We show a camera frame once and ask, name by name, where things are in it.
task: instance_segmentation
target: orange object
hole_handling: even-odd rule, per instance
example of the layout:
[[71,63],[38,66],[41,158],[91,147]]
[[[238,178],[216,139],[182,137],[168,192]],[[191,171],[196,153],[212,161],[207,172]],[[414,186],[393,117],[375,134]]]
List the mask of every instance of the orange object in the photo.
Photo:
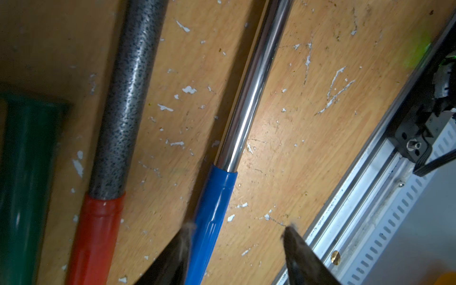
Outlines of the orange object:
[[448,272],[441,275],[434,285],[455,285],[456,284],[456,272]]
[[74,237],[67,285],[106,284],[124,198],[125,194],[120,198],[105,201],[93,199],[86,194]]

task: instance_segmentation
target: green handle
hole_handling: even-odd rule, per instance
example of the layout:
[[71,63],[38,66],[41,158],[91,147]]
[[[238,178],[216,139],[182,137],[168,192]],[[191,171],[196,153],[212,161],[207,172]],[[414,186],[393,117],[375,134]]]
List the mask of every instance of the green handle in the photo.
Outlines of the green handle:
[[0,97],[8,101],[0,167],[0,284],[32,285],[65,104],[12,93]]

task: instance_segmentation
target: tool handle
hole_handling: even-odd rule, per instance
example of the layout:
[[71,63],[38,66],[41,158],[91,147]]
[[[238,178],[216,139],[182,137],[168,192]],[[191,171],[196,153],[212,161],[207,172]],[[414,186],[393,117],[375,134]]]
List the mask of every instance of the tool handle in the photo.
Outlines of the tool handle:
[[105,285],[119,232],[123,194],[97,200],[86,194],[67,274],[67,285]]
[[199,285],[206,272],[222,227],[237,172],[226,172],[212,165],[198,203],[190,264],[185,285]]

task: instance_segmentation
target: paint chip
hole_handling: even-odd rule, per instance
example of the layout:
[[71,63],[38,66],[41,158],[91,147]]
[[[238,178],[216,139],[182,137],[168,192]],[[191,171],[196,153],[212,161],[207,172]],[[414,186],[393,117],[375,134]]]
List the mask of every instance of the paint chip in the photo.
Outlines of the paint chip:
[[331,85],[329,87],[329,91],[328,91],[328,94],[326,94],[326,99],[329,100],[329,95],[331,95],[331,91],[332,91],[332,87],[334,86],[334,82],[336,81],[336,78],[339,76],[339,73],[342,73],[344,70],[345,70],[345,67],[342,67],[341,69],[337,70],[336,71],[336,75],[334,76],[334,78],[332,79],[331,81]]
[[74,168],[76,168],[76,172],[82,178],[84,174],[84,167],[82,166],[82,164],[79,162],[79,160],[73,159],[73,165]]
[[178,20],[176,20],[176,23],[179,25],[179,27],[181,27],[182,29],[184,29],[184,31],[185,31],[186,33],[190,32],[190,29],[187,28],[187,27],[184,27],[181,23],[179,23]]
[[157,104],[157,105],[158,105],[158,107],[160,107],[160,111],[164,111],[164,110],[168,110],[170,112],[174,111],[173,109],[168,108],[168,107],[166,107],[164,105],[160,105],[160,104]]
[[173,146],[173,145],[184,145],[184,142],[179,141],[179,142],[175,142],[175,143],[170,143],[170,146]]
[[254,153],[254,152],[252,151],[252,148],[250,147],[250,144],[249,144],[249,143],[247,143],[247,149],[249,150],[249,152],[250,152],[251,154]]
[[185,88],[182,88],[182,91],[184,91],[185,93],[194,94],[197,90],[195,88],[192,88],[191,86],[187,86]]

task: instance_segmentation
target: wooden board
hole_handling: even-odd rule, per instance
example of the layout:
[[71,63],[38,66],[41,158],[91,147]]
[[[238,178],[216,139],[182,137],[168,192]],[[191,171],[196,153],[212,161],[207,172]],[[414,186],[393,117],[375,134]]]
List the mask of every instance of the wooden board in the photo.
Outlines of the wooden board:
[[[108,284],[124,276],[134,283],[193,213],[263,4],[170,1]],[[0,4],[0,81],[73,103],[59,139],[39,285],[64,280],[124,7]],[[222,227],[204,284],[272,282],[284,264],[282,225],[305,232],[455,7],[454,0],[295,1],[249,136],[252,153],[238,169],[227,212],[235,217]],[[184,93],[186,86],[197,92]],[[180,141],[185,148],[170,145]],[[82,178],[73,166],[78,151]]]

